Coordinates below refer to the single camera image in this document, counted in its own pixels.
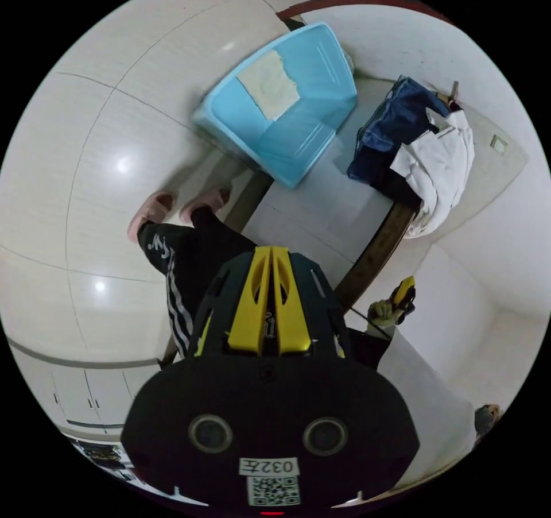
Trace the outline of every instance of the white stripe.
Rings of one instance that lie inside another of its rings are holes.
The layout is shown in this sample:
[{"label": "white stripe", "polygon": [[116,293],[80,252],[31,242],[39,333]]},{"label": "white stripe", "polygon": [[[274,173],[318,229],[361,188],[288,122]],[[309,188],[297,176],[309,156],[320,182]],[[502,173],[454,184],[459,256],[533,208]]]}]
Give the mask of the white stripe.
[{"label": "white stripe", "polygon": [[[172,260],[172,263],[169,268],[169,275],[170,277],[170,287],[172,289],[172,294],[174,294],[174,300],[176,302],[176,307],[178,311],[183,315],[185,320],[185,326],[188,330],[189,337],[193,333],[193,321],[191,320],[191,315],[189,314],[189,311],[184,307],[184,302],[182,300],[182,295],[180,294],[180,291],[178,290],[178,287],[176,286],[176,279],[174,278],[174,260]],[[189,345],[189,338],[187,340],[186,349]]]},{"label": "white stripe", "polygon": [[178,353],[180,353],[180,355],[184,358],[185,357],[184,349],[182,348],[182,344],[180,343],[179,337],[176,334],[176,331],[174,329],[174,326],[175,326],[175,319],[174,319],[175,311],[172,308],[172,303],[170,302],[170,292],[169,291],[170,291],[170,286],[169,286],[168,277],[167,277],[166,278],[166,305],[168,307],[168,317],[169,317],[169,323],[170,323],[170,331],[172,333],[172,338],[174,340],[174,343],[176,344],[176,347],[178,349]]},{"label": "white stripe", "polygon": [[172,318],[172,321],[171,321],[172,335],[174,337],[174,341],[176,342],[176,345],[178,346],[178,351],[180,352],[182,357],[184,357],[185,356],[185,351],[184,351],[184,348],[182,347],[182,343],[184,344],[185,348],[187,349],[187,347],[189,345],[189,339],[188,339],[188,335],[184,334],[184,332],[183,332],[183,330],[180,326],[180,322],[178,320],[179,319],[178,318],[178,313],[172,307],[172,302],[170,300],[171,289],[170,289],[169,276],[172,274],[173,265],[174,265],[174,259],[173,259],[173,256],[172,256],[171,259],[170,259],[169,266],[168,266],[168,274],[166,275],[166,301],[167,301],[167,305],[168,305],[169,315]]}]

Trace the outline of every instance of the blue plastic basket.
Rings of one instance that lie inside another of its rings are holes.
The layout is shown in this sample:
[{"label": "blue plastic basket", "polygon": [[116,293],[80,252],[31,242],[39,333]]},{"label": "blue plastic basket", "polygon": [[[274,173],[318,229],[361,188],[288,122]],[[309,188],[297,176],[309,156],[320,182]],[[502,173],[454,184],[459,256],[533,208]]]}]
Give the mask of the blue plastic basket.
[{"label": "blue plastic basket", "polygon": [[[300,100],[276,121],[262,114],[237,76],[270,50],[280,54]],[[334,138],[357,102],[356,85],[331,28],[319,22],[265,45],[203,100],[193,120],[242,151],[276,181],[294,188]]]}]

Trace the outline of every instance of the black pants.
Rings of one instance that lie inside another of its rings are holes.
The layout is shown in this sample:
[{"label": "black pants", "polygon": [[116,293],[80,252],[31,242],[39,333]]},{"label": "black pants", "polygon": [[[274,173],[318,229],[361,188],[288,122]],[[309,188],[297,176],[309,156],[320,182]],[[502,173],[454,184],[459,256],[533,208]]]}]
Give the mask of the black pants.
[{"label": "black pants", "polygon": [[352,355],[363,365],[377,370],[379,361],[390,346],[390,340],[371,336],[353,328],[348,329]]},{"label": "black pants", "polygon": [[191,221],[194,229],[148,222],[138,232],[147,259],[166,277],[170,326],[183,357],[195,315],[212,279],[225,262],[256,247],[222,223],[209,207],[195,210]]}]

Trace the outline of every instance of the white wall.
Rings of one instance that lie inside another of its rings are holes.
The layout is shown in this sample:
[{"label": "white wall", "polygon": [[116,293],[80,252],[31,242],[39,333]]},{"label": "white wall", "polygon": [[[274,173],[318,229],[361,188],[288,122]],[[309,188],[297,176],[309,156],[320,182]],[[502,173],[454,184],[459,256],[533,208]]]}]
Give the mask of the white wall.
[{"label": "white wall", "polygon": [[[551,177],[532,122],[500,70],[464,32],[426,14],[348,5],[302,17],[327,22],[358,73],[390,80],[404,74],[447,93],[457,80],[459,102],[522,147],[529,163],[518,177],[439,244],[501,306],[545,316],[551,310]],[[494,183],[494,173],[480,182]]]},{"label": "white wall", "polygon": [[507,408],[534,364],[547,325],[544,319],[501,311],[451,379],[451,387],[477,406],[497,403]]},{"label": "white wall", "polygon": [[531,161],[495,202],[439,240],[500,306],[543,318],[551,311],[551,190]]},{"label": "white wall", "polygon": [[[400,330],[427,363],[449,380],[482,340],[497,307],[487,290],[442,248],[423,247],[421,241],[402,241],[354,309],[367,315],[370,303],[388,298],[402,279],[415,275],[416,310]],[[366,327],[353,312],[346,320],[349,327]]]},{"label": "white wall", "polygon": [[400,328],[443,379],[458,370],[496,314],[487,291],[438,245],[416,275],[416,310]]}]

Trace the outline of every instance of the cabinet door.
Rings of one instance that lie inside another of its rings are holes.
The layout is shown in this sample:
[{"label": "cabinet door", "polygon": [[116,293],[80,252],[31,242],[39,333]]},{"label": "cabinet door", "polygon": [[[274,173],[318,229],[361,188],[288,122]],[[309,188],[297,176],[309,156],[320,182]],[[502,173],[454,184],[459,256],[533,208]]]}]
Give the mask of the cabinet door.
[{"label": "cabinet door", "polygon": [[42,410],[54,424],[66,426],[67,421],[59,404],[50,363],[31,357],[15,347],[11,350],[25,382]]},{"label": "cabinet door", "polygon": [[77,426],[99,426],[101,420],[92,403],[84,369],[52,365],[53,381],[67,422]]},{"label": "cabinet door", "polygon": [[121,369],[86,369],[86,378],[102,424],[123,425],[132,405],[132,396]]},{"label": "cabinet door", "polygon": [[161,368],[157,364],[123,369],[122,373],[125,375],[126,385],[132,397],[136,397],[142,386],[160,370]]}]

